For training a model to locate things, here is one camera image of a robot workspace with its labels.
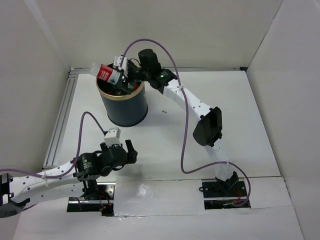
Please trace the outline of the green bottle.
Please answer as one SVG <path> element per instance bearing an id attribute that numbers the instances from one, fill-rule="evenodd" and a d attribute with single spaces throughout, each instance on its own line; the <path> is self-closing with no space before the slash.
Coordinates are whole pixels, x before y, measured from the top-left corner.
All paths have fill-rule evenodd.
<path id="1" fill-rule="evenodd" d="M 128 88 L 129 90 L 134 91 L 134 90 L 136 89 L 136 84 L 128 83 L 128 84 L 127 84 L 127 88 Z"/>

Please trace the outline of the red label bottle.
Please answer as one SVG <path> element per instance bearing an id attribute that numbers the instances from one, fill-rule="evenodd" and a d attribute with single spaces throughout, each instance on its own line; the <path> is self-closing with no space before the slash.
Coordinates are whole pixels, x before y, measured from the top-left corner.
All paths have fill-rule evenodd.
<path id="1" fill-rule="evenodd" d="M 116 70 L 113 63 L 93 63 L 90 66 L 89 74 L 111 85 L 116 85 L 121 78 L 121 73 Z"/>

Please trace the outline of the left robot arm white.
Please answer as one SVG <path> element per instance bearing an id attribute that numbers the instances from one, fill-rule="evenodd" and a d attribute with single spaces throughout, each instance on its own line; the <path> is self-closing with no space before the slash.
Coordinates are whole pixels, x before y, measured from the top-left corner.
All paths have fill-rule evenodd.
<path id="1" fill-rule="evenodd" d="M 8 218 L 41 203 L 60 198 L 84 198 L 87 201 L 101 196 L 97 179 L 119 171 L 137 161 L 138 153 L 132 142 L 106 146 L 100 150 L 83 153 L 61 166 L 41 172 L 39 177 L 27 175 L 0 176 L 0 216 Z"/>

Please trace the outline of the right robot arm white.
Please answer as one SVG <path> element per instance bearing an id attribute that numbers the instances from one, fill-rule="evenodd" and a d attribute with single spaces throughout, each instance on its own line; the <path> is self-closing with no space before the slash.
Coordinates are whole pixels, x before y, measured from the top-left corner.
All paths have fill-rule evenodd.
<path id="1" fill-rule="evenodd" d="M 114 58 L 113 67 L 120 72 L 120 80 L 131 85 L 148 82 L 153 89 L 172 99 L 185 110 L 187 122 L 190 113 L 193 113 L 197 119 L 192 133 L 194 140 L 205 147 L 209 156 L 215 159 L 214 165 L 229 165 L 229 161 L 223 156 L 218 146 L 223 136 L 221 109 L 210 107 L 186 89 L 181 83 L 178 71 L 172 72 L 162 68 L 152 49 L 141 50 L 138 57 L 139 66 L 134 65 L 125 55 Z"/>

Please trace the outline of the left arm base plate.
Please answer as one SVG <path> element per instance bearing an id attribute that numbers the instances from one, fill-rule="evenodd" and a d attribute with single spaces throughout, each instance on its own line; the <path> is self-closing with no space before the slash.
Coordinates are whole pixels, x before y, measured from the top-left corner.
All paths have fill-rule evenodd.
<path id="1" fill-rule="evenodd" d="M 114 216 L 115 182 L 98 182 L 98 192 L 90 200 L 84 197 L 70 197 L 67 213 L 99 213 L 104 217 Z"/>

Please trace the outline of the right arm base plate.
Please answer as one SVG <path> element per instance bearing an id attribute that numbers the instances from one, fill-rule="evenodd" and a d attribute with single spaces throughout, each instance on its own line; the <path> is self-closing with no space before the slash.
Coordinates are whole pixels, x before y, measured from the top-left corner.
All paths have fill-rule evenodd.
<path id="1" fill-rule="evenodd" d="M 250 208 L 250 188 L 243 180 L 230 177 L 227 180 L 203 181 L 198 190 L 203 195 L 205 210 Z"/>

